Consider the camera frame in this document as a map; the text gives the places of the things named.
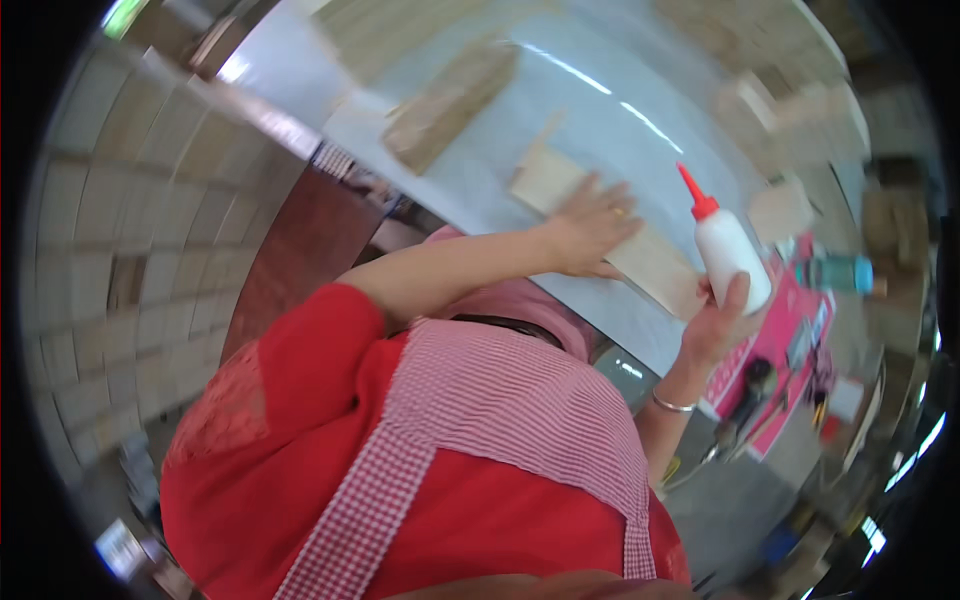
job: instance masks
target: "stacked wooden boards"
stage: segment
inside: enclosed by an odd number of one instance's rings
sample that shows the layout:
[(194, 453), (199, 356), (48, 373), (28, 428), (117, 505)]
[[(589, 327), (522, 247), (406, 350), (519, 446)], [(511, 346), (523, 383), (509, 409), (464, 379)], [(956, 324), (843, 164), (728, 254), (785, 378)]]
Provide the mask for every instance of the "stacked wooden boards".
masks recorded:
[(312, 14), (359, 84), (491, 0), (328, 0)]
[[(531, 145), (517, 166), (510, 187), (515, 197), (544, 216), (556, 210), (587, 174), (545, 143), (551, 130), (548, 126)], [(650, 224), (607, 254), (607, 260), (682, 321), (692, 319), (704, 305), (697, 297), (700, 274)]]
[(807, 165), (870, 156), (863, 110), (846, 82), (775, 100), (753, 73), (717, 92), (714, 117), (766, 177)]
[(422, 175), (513, 78), (519, 46), (497, 39), (468, 45), (400, 109), (383, 134), (396, 159)]
[(803, 0), (655, 0), (691, 42), (733, 73), (754, 71), (776, 97), (848, 76), (827, 28)]

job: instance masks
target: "woman's left hand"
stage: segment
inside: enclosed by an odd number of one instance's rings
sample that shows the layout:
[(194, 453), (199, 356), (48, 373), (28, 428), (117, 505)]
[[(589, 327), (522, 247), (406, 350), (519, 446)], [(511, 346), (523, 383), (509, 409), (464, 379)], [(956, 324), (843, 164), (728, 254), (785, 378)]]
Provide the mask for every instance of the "woman's left hand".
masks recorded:
[(577, 277), (622, 279), (623, 274), (603, 257), (643, 227), (632, 215), (636, 200), (620, 182), (606, 190), (590, 173), (546, 223), (532, 229), (554, 254), (554, 271)]

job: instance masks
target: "woman's right hand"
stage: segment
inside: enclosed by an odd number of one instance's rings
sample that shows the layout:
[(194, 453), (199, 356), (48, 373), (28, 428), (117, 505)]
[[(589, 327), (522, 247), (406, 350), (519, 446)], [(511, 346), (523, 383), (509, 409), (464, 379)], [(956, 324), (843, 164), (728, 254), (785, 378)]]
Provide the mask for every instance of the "woman's right hand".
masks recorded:
[(760, 330), (777, 295), (777, 279), (769, 265), (764, 263), (764, 267), (773, 283), (770, 298), (756, 312), (746, 316), (743, 309), (750, 294), (749, 274), (741, 272), (733, 277), (722, 307), (713, 297), (709, 280), (705, 276), (701, 279), (698, 292), (707, 296), (708, 301), (687, 324), (678, 360), (684, 360), (698, 372), (709, 372), (734, 346)]

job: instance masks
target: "table surface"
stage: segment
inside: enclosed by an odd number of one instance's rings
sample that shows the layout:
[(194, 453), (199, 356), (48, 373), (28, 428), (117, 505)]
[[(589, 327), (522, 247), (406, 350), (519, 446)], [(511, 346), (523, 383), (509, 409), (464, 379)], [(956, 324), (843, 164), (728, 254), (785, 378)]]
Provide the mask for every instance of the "table surface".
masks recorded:
[[(494, 2), (459, 21), (360, 89), (325, 58), (328, 49), (296, 0), (281, 0), (234, 55), (233, 69), (242, 72), (233, 79), (320, 130), (468, 234), (537, 222), (508, 186), (516, 164), (555, 110), (563, 110), (565, 119), (549, 143), (582, 167), (598, 170), (607, 182), (629, 181), (637, 213), (698, 269), (703, 263), (693, 242), (691, 200), (675, 167), (678, 160), (749, 229), (747, 202), (764, 181), (715, 126), (704, 99), (691, 99), (676, 87), (676, 78), (662, 75), (663, 53), (672, 52), (671, 44), (676, 56), (687, 60), (691, 48), (678, 36), (664, 36), (668, 24), (652, 12), (643, 18), (633, 13), (633, 29), (626, 33), (609, 33), (577, 11), (541, 13), (514, 23), (507, 35), (523, 49), (514, 80), (423, 176), (400, 165), (380, 142), (387, 112), (413, 97), (466, 41), (510, 22), (516, 14), (511, 6)], [(643, 28), (651, 39), (657, 37), (658, 55), (651, 62), (658, 61), (659, 71), (618, 40), (643, 34), (638, 31)], [(704, 94), (712, 96), (720, 80), (702, 69), (689, 72), (684, 88), (695, 88), (690, 78), (699, 77)], [(534, 281), (653, 372), (664, 375), (676, 358), (684, 324), (635, 288), (556, 274)]]

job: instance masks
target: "glue bottle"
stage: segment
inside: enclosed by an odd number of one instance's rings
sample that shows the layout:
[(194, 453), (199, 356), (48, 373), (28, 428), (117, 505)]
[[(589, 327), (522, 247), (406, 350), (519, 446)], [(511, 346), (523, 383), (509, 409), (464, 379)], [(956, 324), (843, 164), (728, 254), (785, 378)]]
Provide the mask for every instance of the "glue bottle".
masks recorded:
[(723, 306), (733, 276), (746, 271), (750, 274), (750, 294), (743, 314), (755, 312), (770, 298), (772, 288), (753, 243), (733, 213), (721, 208), (712, 196), (704, 196), (681, 163), (677, 163), (677, 168), (693, 196), (690, 212), (697, 221), (693, 238), (707, 267), (717, 304)]

